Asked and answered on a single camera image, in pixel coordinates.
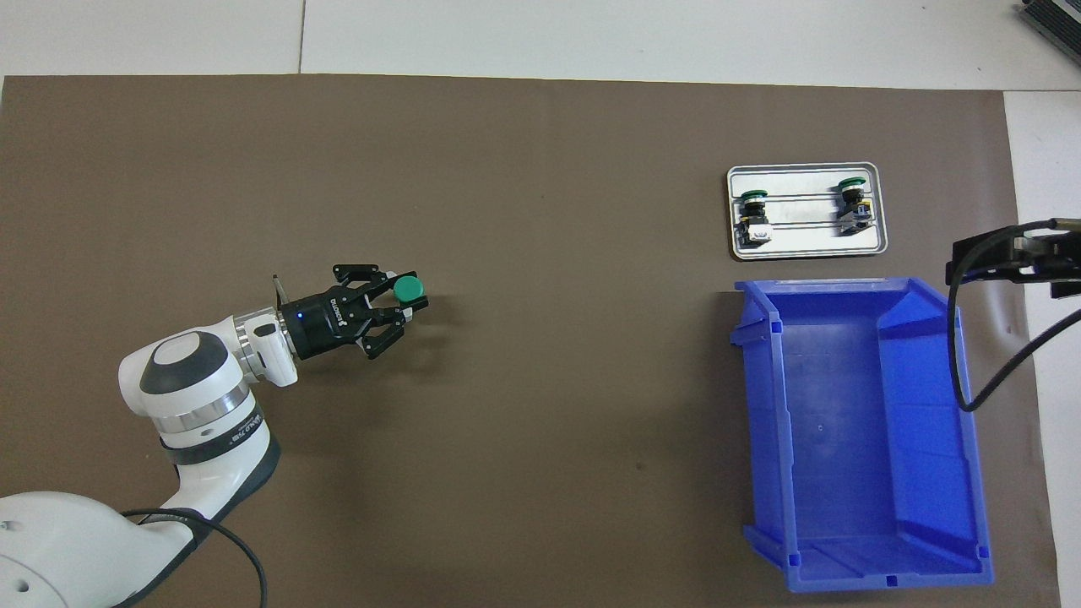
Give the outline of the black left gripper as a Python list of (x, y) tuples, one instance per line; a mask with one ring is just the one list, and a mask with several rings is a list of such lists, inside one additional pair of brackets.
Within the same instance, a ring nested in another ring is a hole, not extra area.
[(403, 277), (374, 264), (336, 264), (332, 272), (336, 287), (281, 304), (290, 349), (301, 361), (308, 361), (351, 344), (375, 361), (405, 335), (414, 308), (372, 309), (371, 301), (393, 291)]

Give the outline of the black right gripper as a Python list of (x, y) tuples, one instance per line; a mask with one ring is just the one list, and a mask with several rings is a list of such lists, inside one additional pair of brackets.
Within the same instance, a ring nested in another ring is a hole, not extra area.
[(969, 262), (961, 285), (988, 280), (993, 274), (1016, 274), (1014, 285), (1050, 285), (1051, 299), (1080, 296), (1080, 234), (1058, 234), (1012, 237), (1012, 226), (980, 232), (951, 244), (951, 257), (946, 262), (946, 285), (951, 285), (957, 267), (980, 244), (990, 242)]

